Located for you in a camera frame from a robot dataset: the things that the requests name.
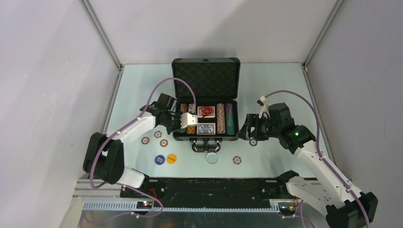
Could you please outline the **green blue 50 chip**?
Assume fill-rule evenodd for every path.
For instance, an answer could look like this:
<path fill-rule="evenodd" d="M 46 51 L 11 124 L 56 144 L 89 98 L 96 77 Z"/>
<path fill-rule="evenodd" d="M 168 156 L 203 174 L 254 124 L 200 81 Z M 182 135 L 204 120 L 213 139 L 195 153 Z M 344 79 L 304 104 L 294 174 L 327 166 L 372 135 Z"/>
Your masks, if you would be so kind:
<path fill-rule="evenodd" d="M 255 139 L 250 139 L 249 144 L 250 144 L 250 146 L 256 146 L 258 143 Z"/>

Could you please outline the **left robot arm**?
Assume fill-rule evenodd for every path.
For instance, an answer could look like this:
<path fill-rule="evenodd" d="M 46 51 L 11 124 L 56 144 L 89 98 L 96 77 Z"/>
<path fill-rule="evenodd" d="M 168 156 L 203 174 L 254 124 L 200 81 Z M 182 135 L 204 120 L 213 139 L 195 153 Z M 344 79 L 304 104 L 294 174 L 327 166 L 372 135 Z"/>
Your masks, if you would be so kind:
<path fill-rule="evenodd" d="M 198 123 L 197 117 L 189 112 L 182 114 L 172 111 L 173 102 L 173 97 L 160 94 L 157 101 L 143 106 L 138 117 L 116 132 L 92 134 L 83 171 L 111 185 L 131 186 L 132 192 L 139 198 L 148 196 L 150 184 L 144 181 L 145 174 L 125 165 L 125 146 L 159 125 L 164 126 L 167 133 L 172 133 Z"/>

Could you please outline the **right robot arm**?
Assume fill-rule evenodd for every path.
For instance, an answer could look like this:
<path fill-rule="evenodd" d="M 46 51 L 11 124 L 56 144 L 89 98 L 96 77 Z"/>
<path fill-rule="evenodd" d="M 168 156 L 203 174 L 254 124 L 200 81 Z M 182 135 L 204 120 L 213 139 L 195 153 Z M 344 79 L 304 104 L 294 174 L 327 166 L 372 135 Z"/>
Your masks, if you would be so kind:
<path fill-rule="evenodd" d="M 326 218 L 331 228 L 362 228 L 374 220 L 378 199 L 364 193 L 354 185 L 318 148 L 311 131 L 296 125 L 285 103 L 269 105 L 259 101 L 259 114 L 247 114 L 237 137 L 249 141 L 251 146 L 270 138 L 302 161 L 318 185 L 306 182 L 297 172 L 290 170 L 276 179 L 277 194 L 284 199 L 295 196 L 309 204 Z"/>

